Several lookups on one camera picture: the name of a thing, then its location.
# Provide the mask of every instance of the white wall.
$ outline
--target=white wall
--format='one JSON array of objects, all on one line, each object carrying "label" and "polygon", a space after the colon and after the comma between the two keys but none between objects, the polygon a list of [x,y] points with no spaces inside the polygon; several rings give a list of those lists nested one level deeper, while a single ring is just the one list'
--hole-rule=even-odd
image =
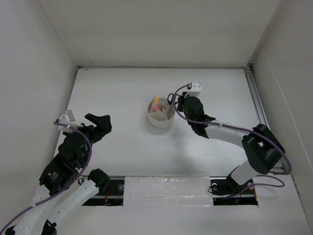
[{"label": "white wall", "polygon": [[313,1],[289,0],[253,67],[272,131],[291,160],[313,230]]},{"label": "white wall", "polygon": [[280,0],[38,0],[77,65],[246,66]]},{"label": "white wall", "polygon": [[29,205],[76,67],[36,0],[0,1],[0,229]]}]

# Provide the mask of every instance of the screw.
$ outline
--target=screw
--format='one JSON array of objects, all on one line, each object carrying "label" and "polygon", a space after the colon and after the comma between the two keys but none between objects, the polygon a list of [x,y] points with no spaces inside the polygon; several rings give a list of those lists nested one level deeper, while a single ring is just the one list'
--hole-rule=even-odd
[{"label": "screw", "polygon": [[122,184],[118,185],[117,190],[124,191],[124,185],[122,185]]},{"label": "screw", "polygon": [[214,191],[218,189],[216,183],[213,183],[211,186],[212,186],[212,189],[213,189]]}]

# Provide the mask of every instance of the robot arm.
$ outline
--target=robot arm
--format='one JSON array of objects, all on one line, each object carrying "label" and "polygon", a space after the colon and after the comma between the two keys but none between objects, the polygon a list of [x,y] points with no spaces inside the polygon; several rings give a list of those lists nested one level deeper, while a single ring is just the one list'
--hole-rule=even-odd
[{"label": "robot arm", "polygon": [[[185,117],[192,121],[207,123],[214,121],[216,120],[214,117],[204,114],[203,105],[196,97],[201,92],[201,87],[199,85],[197,88],[197,84],[199,83],[191,83],[191,86],[188,88],[190,91],[183,92],[183,94],[180,95],[178,111],[184,112]],[[282,157],[272,145],[262,138],[245,131],[229,129],[226,123],[221,125],[208,125],[188,122],[188,124],[199,136],[235,144],[242,147],[246,152],[247,161],[229,173],[224,184],[219,186],[222,187],[222,190],[218,190],[218,193],[222,192],[222,194],[218,195],[224,195],[225,193],[223,192],[229,192],[227,194],[238,193],[247,186],[249,180],[253,177],[259,174],[268,174]],[[279,141],[265,125],[259,124],[252,129],[254,132],[270,139],[285,152]]]},{"label": "robot arm", "polygon": [[[25,213],[16,226],[5,231],[6,235],[54,235],[56,226],[59,226],[64,218],[91,196],[108,189],[109,176],[100,169],[93,170],[82,186],[55,207],[64,191],[82,173],[78,170],[88,164],[92,144],[101,140],[112,129],[109,115],[97,117],[87,114],[85,118],[96,126],[76,123],[73,113],[69,110],[58,118],[57,122],[65,126],[60,130],[64,131],[66,138],[58,148],[59,153],[44,169],[31,206],[18,215]],[[76,131],[66,128],[67,125],[76,127]]]}]

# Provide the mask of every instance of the orange wire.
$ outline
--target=orange wire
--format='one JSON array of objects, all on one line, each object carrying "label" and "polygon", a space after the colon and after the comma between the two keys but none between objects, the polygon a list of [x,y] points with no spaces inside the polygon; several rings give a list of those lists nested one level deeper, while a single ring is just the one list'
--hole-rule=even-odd
[{"label": "orange wire", "polygon": [[107,197],[108,197],[108,195],[110,194],[111,189],[112,189],[112,186],[109,187],[109,191],[108,191],[107,195],[106,195],[105,198],[104,198],[104,201],[105,201],[105,202],[108,202]]}]

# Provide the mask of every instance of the yellow object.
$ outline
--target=yellow object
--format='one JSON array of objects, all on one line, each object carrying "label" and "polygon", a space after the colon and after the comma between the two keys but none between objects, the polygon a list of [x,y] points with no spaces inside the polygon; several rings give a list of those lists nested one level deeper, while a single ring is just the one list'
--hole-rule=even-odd
[{"label": "yellow object", "polygon": [[155,99],[153,100],[153,103],[152,103],[152,104],[157,104],[159,99],[160,99],[160,97],[155,96]]},{"label": "yellow object", "polygon": [[155,96],[155,98],[154,98],[154,100],[153,100],[153,102],[152,102],[152,105],[151,105],[151,109],[150,109],[149,114],[155,111],[153,105],[157,105],[159,99],[160,99],[160,97]]}]

